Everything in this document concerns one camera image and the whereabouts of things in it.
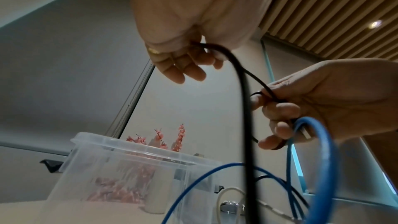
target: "wooden slat ceiling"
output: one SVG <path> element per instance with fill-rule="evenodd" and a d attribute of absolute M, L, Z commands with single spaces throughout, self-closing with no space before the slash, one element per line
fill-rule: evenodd
<path fill-rule="evenodd" d="M 398 0 L 273 0 L 260 28 L 324 59 L 398 61 Z"/>

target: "hand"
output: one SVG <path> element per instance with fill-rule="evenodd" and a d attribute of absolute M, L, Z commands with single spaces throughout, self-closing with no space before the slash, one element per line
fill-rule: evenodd
<path fill-rule="evenodd" d="M 335 140 L 346 140 L 398 129 L 398 63 L 380 59 L 323 61 L 269 85 L 280 99 L 265 90 L 252 97 L 252 108 L 262 107 L 274 135 L 259 141 L 275 148 L 293 136 L 290 119 L 319 120 Z M 295 142 L 306 141 L 298 134 Z"/>
<path fill-rule="evenodd" d="M 220 44 L 230 50 L 248 40 L 271 0 L 132 0 L 141 37 L 155 66 L 176 83 L 185 75 L 202 81 L 206 73 L 198 65 L 220 69 L 224 58 L 204 49 L 192 49 L 191 41 Z"/>

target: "transparent plastic box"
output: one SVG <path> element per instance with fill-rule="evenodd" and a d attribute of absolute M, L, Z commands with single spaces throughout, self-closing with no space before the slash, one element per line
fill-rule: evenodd
<path fill-rule="evenodd" d="M 91 133 L 78 133 L 37 224 L 160 224 L 175 199 L 221 162 Z M 217 174 L 200 182 L 170 224 L 211 223 Z"/>

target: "container lid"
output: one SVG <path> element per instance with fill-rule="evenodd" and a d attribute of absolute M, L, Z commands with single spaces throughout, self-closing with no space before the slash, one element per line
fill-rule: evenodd
<path fill-rule="evenodd" d="M 156 148 L 153 146 L 147 146 L 144 144 L 133 143 L 129 141 L 123 141 L 120 139 L 111 138 L 108 136 L 101 136 L 93 133 L 80 132 L 77 133 L 75 138 L 71 139 L 75 144 L 87 143 L 96 144 L 104 147 L 109 147 L 113 149 L 131 151 L 135 153 L 141 153 L 145 155 L 155 156 L 159 158 L 166 158 L 175 161 L 181 161 L 186 164 L 202 165 L 202 166 L 219 166 L 222 163 L 220 161 L 214 161 L 206 158 L 201 158 L 193 155 L 188 155 L 185 153 L 180 153 L 171 150 L 165 150 Z"/>

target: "recessed light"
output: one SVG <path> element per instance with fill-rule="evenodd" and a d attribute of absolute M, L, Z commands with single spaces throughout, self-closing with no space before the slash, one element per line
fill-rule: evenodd
<path fill-rule="evenodd" d="M 381 25 L 381 20 L 373 21 L 369 24 L 369 29 L 375 29 Z"/>

